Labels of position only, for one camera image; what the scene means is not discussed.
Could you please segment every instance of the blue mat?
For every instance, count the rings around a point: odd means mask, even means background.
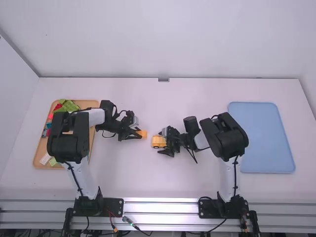
[[[231,102],[230,115],[246,131],[243,173],[293,173],[295,163],[278,108],[273,103]]]

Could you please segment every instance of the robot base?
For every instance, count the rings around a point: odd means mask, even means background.
[[[200,199],[198,203],[198,216],[201,219],[241,219],[248,218],[249,207],[247,200],[239,195],[230,202],[224,202],[219,195],[218,199]]]
[[[72,216],[122,217],[124,200],[122,198],[102,198],[103,208],[98,213],[83,211],[80,201],[75,200]]]

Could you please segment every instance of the green item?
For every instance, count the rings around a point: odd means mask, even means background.
[[[71,101],[71,100],[67,100],[67,101],[63,104],[63,108],[65,108],[66,111],[68,111],[68,112],[80,110],[80,107],[79,107],[78,105],[76,105],[76,104],[75,104],[73,101]]]
[[[61,107],[61,108],[59,108],[59,109],[53,111],[52,113],[54,114],[54,113],[56,113],[56,112],[66,112],[66,109],[65,109],[64,107]]]
[[[52,157],[52,159],[50,159],[49,164],[51,167],[53,167],[55,164],[58,164],[57,160],[55,159],[55,157]]]
[[[60,99],[58,102],[64,104],[66,102],[66,99]]]

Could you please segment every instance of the small white label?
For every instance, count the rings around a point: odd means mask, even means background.
[[[49,160],[51,159],[52,157],[48,154],[48,153],[46,153],[43,157],[42,157],[42,159],[40,159],[40,163],[42,164],[42,165],[46,165],[48,162],[49,162]]]

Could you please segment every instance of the red item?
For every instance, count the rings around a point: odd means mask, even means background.
[[[50,113],[50,114],[48,115],[48,119],[49,119],[49,120],[53,120],[53,116],[54,116],[54,114],[53,114],[53,113]]]
[[[46,137],[48,137],[50,135],[50,131],[51,131],[51,128],[49,128],[47,131],[46,131]]]
[[[53,109],[53,111],[57,110],[57,109],[60,109],[61,107],[63,107],[62,104],[58,103],[55,108]]]

